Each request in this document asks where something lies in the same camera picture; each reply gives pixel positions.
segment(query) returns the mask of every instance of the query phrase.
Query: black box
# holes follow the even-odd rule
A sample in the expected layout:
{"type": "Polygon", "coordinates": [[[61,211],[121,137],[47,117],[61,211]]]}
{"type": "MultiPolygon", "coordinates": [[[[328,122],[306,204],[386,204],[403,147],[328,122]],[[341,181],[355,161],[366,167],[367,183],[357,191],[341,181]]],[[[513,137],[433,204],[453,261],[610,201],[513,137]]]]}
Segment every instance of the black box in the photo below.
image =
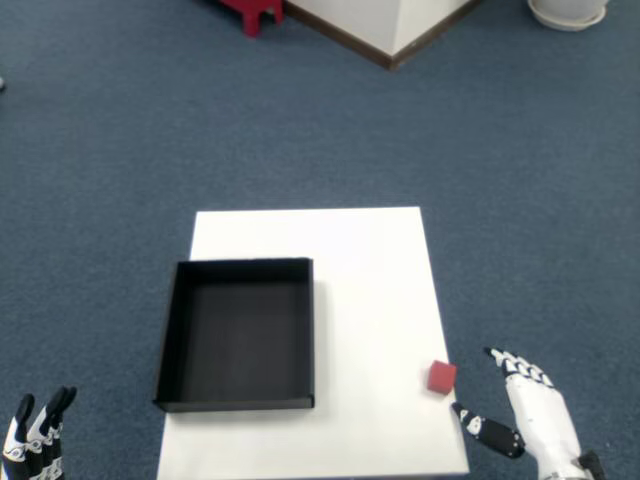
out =
{"type": "Polygon", "coordinates": [[[314,405],[313,261],[178,263],[154,403],[167,412],[314,405]]]}

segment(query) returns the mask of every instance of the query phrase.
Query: white pot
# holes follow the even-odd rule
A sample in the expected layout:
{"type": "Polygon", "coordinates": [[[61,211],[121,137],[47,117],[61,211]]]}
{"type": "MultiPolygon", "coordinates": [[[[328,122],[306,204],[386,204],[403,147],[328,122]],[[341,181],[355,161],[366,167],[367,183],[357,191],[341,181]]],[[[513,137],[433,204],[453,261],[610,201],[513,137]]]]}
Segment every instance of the white pot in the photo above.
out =
{"type": "Polygon", "coordinates": [[[544,25],[565,31],[584,30],[606,15],[609,0],[529,0],[529,7],[544,25]]]}

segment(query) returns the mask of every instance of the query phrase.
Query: white table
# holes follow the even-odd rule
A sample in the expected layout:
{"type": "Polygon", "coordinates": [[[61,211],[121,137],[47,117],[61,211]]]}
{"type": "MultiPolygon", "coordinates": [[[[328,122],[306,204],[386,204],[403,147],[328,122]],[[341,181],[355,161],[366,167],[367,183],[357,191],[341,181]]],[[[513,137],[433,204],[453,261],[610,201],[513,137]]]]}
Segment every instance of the white table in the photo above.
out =
{"type": "Polygon", "coordinates": [[[159,480],[468,473],[419,208],[199,212],[192,260],[314,259],[316,407],[167,414],[159,480]]]}

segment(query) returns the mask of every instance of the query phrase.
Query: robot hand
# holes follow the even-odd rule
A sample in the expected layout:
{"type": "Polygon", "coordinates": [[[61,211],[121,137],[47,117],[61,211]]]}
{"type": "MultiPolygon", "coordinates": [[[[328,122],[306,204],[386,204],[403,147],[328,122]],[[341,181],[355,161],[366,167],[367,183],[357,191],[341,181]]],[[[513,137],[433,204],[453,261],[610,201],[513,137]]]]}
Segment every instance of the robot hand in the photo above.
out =
{"type": "Polygon", "coordinates": [[[22,398],[4,442],[0,480],[64,479],[60,445],[62,414],[75,395],[75,388],[61,387],[28,431],[27,420],[33,411],[34,398],[31,394],[22,398]]]}
{"type": "Polygon", "coordinates": [[[518,430],[452,405],[464,429],[480,443],[510,458],[525,451],[538,462],[539,480],[604,480],[593,452],[580,456],[580,443],[562,394],[549,377],[524,358],[497,348],[485,349],[505,377],[518,430]]]}

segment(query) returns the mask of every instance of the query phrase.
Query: red block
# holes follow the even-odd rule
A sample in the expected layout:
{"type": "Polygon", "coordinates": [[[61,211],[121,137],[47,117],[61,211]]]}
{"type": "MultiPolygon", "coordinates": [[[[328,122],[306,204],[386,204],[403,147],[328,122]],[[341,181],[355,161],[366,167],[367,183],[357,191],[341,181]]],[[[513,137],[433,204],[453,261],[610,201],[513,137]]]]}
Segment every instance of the red block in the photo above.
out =
{"type": "Polygon", "coordinates": [[[453,390],[453,385],[456,383],[457,370],[458,368],[455,365],[435,360],[429,370],[427,388],[433,392],[447,395],[453,390]]]}

